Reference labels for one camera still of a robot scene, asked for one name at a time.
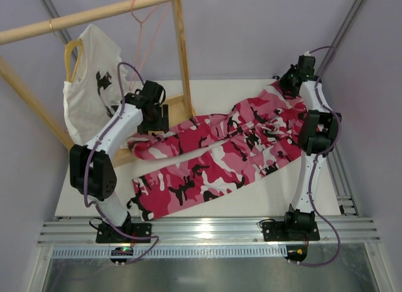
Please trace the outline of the pink camouflage trousers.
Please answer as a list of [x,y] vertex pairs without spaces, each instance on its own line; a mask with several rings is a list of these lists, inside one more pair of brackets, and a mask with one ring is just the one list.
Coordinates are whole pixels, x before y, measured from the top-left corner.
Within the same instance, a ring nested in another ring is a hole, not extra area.
[[301,156],[297,141],[306,112],[300,96],[273,83],[227,114],[195,116],[166,133],[131,136],[128,148],[142,160],[203,153],[134,178],[128,208],[137,207],[143,221],[159,219],[280,170]]

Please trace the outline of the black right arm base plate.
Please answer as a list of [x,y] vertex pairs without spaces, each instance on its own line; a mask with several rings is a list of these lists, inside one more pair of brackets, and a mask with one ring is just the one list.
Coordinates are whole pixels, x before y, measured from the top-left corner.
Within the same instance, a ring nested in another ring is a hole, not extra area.
[[319,241],[317,223],[299,224],[290,221],[264,219],[259,222],[265,242]]

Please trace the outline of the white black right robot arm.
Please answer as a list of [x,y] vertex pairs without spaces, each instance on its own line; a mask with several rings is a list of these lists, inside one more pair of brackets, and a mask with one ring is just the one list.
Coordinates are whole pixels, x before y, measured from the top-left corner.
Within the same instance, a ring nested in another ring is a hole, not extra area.
[[315,57],[307,52],[299,56],[298,63],[291,65],[278,82],[284,94],[303,99],[307,114],[298,136],[301,149],[298,185],[284,221],[273,230],[277,241],[320,239],[315,196],[322,166],[339,138],[341,115],[327,104],[314,66]]

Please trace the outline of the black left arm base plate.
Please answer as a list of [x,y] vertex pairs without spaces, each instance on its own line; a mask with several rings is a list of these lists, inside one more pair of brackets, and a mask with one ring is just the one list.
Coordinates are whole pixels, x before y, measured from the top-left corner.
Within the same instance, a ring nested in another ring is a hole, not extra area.
[[98,244],[116,244],[116,243],[150,243],[152,225],[150,223],[128,223],[118,229],[124,235],[118,233],[110,225],[102,222],[97,229],[95,238]]

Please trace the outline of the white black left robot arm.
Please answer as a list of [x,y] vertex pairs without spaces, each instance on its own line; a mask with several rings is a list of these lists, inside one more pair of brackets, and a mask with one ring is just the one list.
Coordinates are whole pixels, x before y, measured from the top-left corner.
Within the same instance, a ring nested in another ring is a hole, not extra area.
[[168,128],[165,99],[164,87],[145,81],[142,89],[123,95],[113,117],[90,141],[70,150],[70,184],[82,194],[84,205],[95,207],[101,216],[100,238],[137,239],[131,216],[115,192],[117,176],[112,161],[135,129],[147,125]]

